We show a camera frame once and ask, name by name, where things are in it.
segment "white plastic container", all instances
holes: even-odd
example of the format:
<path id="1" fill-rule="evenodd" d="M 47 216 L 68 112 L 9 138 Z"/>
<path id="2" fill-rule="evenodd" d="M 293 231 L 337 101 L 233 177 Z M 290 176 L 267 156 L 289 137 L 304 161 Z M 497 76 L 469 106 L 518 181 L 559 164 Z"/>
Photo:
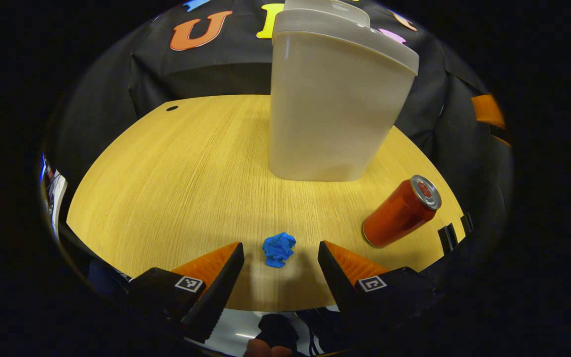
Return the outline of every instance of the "white plastic container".
<path id="1" fill-rule="evenodd" d="M 291 1 L 272 34 L 270 170 L 287 180 L 357 180 L 396 121 L 419 56 L 369 28 L 357 7 Z"/>

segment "blue cloth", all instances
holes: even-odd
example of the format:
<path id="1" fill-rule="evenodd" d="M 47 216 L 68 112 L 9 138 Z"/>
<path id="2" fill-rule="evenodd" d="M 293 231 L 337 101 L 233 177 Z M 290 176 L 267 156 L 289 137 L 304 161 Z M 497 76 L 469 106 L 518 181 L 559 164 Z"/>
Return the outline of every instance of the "blue cloth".
<path id="1" fill-rule="evenodd" d="M 283 267 L 285 266 L 284 260 L 290 258 L 290 255 L 294 254 L 292 247 L 296 244 L 296 239 L 288 233 L 281 233 L 274 237 L 266 238 L 263 242 L 264 254 L 266 255 L 266 265 L 271 267 Z"/>

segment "orange letter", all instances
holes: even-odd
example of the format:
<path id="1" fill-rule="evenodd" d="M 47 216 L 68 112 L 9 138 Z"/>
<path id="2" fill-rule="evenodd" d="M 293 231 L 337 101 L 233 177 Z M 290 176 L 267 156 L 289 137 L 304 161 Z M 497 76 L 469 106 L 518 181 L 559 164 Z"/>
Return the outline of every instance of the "orange letter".
<path id="1" fill-rule="evenodd" d="M 394 18 L 396 18 L 396 20 L 398 20 L 399 23 L 405 25 L 406 28 L 410 29 L 410 30 L 414 30 L 417 31 L 417 28 L 413 27 L 413 23 L 411 23 L 409 20 L 407 20 L 406 18 L 403 18 L 402 16 L 400 16 L 399 14 L 396 14 L 395 12 L 393 12 L 392 10 L 388 11 L 392 14 L 394 14 Z"/>
<path id="2" fill-rule="evenodd" d="M 203 34 L 199 38 L 188 38 L 188 36 L 191 34 L 191 30 L 193 29 L 193 25 L 200 22 L 199 18 L 177 25 L 173 29 L 175 33 L 171 38 L 171 49 L 176 51 L 184 51 L 211 42 L 214 38 L 217 37 L 218 34 L 220 34 L 220 30 L 224 24 L 224 18 L 232 13 L 233 11 L 222 11 L 220 13 L 210 14 L 208 17 L 206 17 L 211 21 L 211 23 L 209 23 L 208 29 L 206 29 L 206 34 Z"/>
<path id="3" fill-rule="evenodd" d="M 283 4 L 265 4 L 261 7 L 266 10 L 266 22 L 263 30 L 257 32 L 257 38 L 272 38 L 272 28 L 275 26 L 275 16 L 284 9 Z"/>

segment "wood grain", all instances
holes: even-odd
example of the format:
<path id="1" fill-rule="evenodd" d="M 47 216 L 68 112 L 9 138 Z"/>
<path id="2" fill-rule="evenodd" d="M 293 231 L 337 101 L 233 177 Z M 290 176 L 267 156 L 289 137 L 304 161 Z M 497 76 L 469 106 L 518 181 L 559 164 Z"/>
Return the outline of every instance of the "wood grain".
<path id="1" fill-rule="evenodd" d="M 177 109 L 166 111 L 177 106 Z M 79 185 L 67 223 L 89 248 L 129 276 L 173 269 L 232 241 L 245 264 L 228 301 L 242 310 L 297 310 L 334 303 L 317 262 L 328 239 L 389 269 L 419 271 L 442 257 L 437 230 L 462 210 L 442 176 L 397 128 L 358 181 L 287 181 L 268 169 L 270 97 L 227 95 L 168 102 L 120 135 Z M 361 225 L 399 183 L 430 179 L 442 196 L 435 218 L 386 248 Z M 285 267 L 265 265 L 264 239 L 297 239 Z"/>

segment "soda can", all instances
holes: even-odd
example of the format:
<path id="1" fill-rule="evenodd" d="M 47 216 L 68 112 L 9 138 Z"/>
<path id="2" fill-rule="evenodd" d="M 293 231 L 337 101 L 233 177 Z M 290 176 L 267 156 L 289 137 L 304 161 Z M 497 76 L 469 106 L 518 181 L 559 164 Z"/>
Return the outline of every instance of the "soda can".
<path id="1" fill-rule="evenodd" d="M 383 248 L 413 232 L 435 217 L 442 206 L 437 188 L 426 178 L 414 175 L 398 188 L 363 222 L 363 235 Z"/>

